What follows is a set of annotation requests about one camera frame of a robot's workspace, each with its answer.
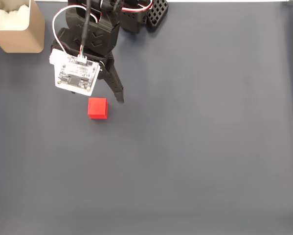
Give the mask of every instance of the perforated black part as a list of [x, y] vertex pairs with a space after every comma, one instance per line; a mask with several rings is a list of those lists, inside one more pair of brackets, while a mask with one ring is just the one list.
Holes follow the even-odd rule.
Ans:
[[154, 0], [153, 8], [147, 12], [147, 26], [155, 31], [167, 12], [168, 2], [166, 0]]
[[120, 26], [133, 33], [140, 31], [141, 23], [143, 18], [146, 16], [144, 12], [120, 12]]

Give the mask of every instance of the cardboard box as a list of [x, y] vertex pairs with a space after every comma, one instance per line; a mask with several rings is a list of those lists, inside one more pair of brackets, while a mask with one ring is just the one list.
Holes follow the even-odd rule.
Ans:
[[44, 49], [45, 20], [34, 0], [0, 0], [0, 9], [7, 12], [29, 7], [25, 30], [1, 30], [0, 47], [8, 53], [39, 53]]

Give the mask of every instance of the red block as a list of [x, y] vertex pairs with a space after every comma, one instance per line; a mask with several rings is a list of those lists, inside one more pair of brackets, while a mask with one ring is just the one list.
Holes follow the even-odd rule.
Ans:
[[107, 119], [108, 101], [106, 98], [89, 98], [88, 115], [91, 119]]

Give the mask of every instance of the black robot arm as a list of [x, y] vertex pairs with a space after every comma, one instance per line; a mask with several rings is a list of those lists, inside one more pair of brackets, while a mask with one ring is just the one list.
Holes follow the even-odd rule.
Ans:
[[[86, 0], [68, 0], [68, 5], [86, 6]], [[83, 55], [88, 60], [99, 62], [99, 80], [104, 79], [119, 103], [124, 102], [123, 86], [114, 67], [112, 49], [116, 46], [119, 28], [138, 33], [141, 24], [156, 30], [168, 11], [166, 0], [91, 0], [91, 13], [99, 22], [90, 20]], [[62, 28], [57, 34], [66, 52], [77, 56], [80, 52], [85, 11], [70, 8], [66, 12], [69, 28]], [[56, 40], [51, 50], [61, 50]]]

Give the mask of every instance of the dark gray surface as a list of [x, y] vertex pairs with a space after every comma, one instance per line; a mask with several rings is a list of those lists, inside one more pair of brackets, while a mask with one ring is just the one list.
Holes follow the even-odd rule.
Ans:
[[[108, 120], [0, 49], [0, 235], [293, 235], [293, 3], [172, 3], [120, 32]], [[64, 18], [56, 22], [59, 29]]]

